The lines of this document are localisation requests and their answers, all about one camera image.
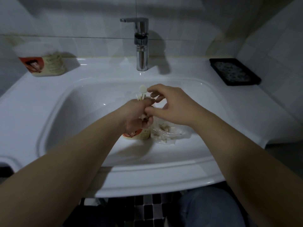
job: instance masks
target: person's left arm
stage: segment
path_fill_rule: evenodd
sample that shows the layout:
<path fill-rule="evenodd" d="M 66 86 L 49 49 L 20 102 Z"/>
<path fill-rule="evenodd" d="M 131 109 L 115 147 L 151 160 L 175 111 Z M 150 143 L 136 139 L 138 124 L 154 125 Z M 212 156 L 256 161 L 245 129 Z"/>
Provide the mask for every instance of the person's left arm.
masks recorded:
<path fill-rule="evenodd" d="M 1 226 L 60 226 L 118 138 L 152 124 L 152 117 L 139 117 L 153 103 L 127 102 L 7 179 L 0 185 Z"/>

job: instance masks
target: clear plastic bag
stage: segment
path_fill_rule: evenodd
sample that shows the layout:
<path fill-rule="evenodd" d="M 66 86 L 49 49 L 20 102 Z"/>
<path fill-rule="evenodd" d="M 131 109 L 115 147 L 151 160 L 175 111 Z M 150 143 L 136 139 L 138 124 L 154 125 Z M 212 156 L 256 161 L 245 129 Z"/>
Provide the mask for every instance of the clear plastic bag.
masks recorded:
<path fill-rule="evenodd" d="M 177 139 L 189 138 L 188 127 L 177 125 L 161 118 L 154 117 L 154 123 L 151 126 L 151 138 L 156 143 L 163 145 L 175 144 Z"/>

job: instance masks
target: soap dish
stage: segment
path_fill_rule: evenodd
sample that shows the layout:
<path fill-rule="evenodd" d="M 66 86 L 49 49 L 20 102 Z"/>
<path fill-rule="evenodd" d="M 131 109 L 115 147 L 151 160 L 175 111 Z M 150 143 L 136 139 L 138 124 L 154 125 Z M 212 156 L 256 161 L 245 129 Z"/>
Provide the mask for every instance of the soap dish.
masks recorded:
<path fill-rule="evenodd" d="M 209 59 L 210 65 L 229 86 L 260 84 L 261 79 L 235 58 Z"/>

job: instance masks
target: product label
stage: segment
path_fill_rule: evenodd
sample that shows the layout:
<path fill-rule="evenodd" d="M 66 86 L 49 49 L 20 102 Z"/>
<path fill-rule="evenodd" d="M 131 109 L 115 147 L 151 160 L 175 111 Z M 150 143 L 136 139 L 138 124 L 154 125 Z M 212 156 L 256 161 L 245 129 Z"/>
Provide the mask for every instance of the product label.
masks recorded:
<path fill-rule="evenodd" d="M 65 66 L 61 55 L 56 52 L 46 57 L 19 57 L 29 72 L 36 75 L 61 75 Z"/>
<path fill-rule="evenodd" d="M 147 128 L 147 129 L 139 129 L 132 133 L 125 133 L 122 136 L 126 139 L 144 140 L 144 139 L 148 139 L 150 134 L 151 131 L 149 128 Z"/>

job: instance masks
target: chrome faucet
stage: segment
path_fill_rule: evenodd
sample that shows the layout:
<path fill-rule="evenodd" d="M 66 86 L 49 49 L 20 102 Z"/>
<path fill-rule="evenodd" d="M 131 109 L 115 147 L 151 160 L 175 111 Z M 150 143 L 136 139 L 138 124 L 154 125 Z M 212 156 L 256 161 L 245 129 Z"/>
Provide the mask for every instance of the chrome faucet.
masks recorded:
<path fill-rule="evenodd" d="M 121 18 L 120 22 L 134 22 L 134 44 L 137 48 L 137 70 L 146 71 L 147 42 L 149 31 L 149 19 L 145 17 Z"/>

